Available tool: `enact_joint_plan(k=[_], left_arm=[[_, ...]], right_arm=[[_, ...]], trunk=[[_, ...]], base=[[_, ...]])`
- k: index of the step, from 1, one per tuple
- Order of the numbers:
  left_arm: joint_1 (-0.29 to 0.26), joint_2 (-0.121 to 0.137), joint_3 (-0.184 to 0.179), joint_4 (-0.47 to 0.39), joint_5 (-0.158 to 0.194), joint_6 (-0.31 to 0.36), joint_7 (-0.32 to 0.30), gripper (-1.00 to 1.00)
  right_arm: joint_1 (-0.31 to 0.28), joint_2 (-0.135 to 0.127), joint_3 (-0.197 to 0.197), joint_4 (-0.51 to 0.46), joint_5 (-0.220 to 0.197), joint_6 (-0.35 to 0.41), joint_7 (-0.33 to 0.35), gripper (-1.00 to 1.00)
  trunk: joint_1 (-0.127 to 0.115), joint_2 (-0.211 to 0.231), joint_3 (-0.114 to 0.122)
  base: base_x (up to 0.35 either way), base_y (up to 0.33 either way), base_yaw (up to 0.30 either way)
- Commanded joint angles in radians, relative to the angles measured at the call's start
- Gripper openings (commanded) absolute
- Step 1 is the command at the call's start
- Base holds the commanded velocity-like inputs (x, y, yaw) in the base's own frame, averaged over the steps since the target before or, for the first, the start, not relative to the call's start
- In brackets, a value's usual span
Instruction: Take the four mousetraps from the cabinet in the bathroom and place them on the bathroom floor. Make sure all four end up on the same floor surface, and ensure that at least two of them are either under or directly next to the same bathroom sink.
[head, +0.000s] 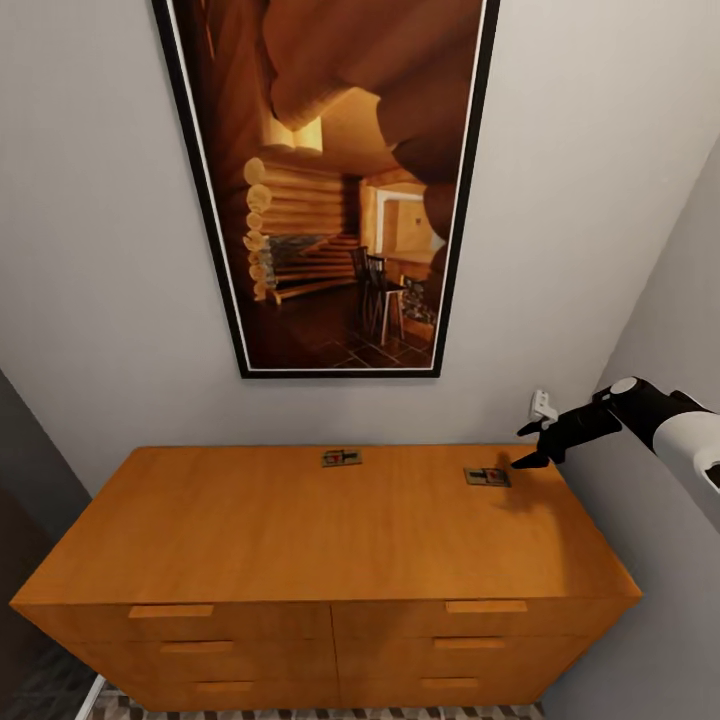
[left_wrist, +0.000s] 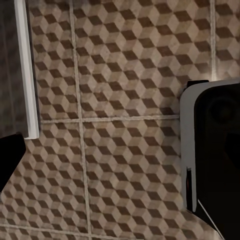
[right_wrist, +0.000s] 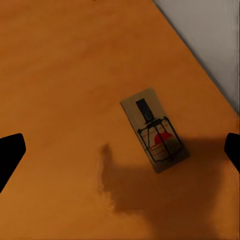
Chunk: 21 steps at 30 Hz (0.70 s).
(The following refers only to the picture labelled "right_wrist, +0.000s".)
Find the mousetrap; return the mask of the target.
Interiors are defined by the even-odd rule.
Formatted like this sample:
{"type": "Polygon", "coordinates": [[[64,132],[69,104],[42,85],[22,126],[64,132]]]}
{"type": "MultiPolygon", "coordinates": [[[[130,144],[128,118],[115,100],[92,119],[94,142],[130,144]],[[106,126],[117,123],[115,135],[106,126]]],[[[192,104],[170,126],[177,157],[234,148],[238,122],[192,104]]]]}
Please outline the mousetrap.
{"type": "Polygon", "coordinates": [[[190,157],[152,87],[119,103],[157,174],[190,157]]]}

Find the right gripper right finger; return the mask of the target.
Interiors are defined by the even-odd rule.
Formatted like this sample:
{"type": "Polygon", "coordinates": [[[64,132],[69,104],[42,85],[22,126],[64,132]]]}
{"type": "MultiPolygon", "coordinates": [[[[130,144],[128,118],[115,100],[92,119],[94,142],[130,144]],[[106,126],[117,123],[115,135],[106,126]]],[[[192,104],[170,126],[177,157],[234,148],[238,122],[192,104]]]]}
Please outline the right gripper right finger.
{"type": "Polygon", "coordinates": [[[227,135],[224,151],[240,172],[240,135],[229,133],[227,135]]]}

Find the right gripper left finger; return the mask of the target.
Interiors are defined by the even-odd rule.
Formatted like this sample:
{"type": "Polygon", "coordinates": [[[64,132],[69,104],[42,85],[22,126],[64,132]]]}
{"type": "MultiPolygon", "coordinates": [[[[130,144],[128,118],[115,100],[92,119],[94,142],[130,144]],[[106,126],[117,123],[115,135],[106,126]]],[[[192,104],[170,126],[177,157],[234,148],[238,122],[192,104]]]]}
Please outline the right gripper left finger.
{"type": "Polygon", "coordinates": [[[22,133],[0,138],[0,193],[26,153],[22,133]]]}

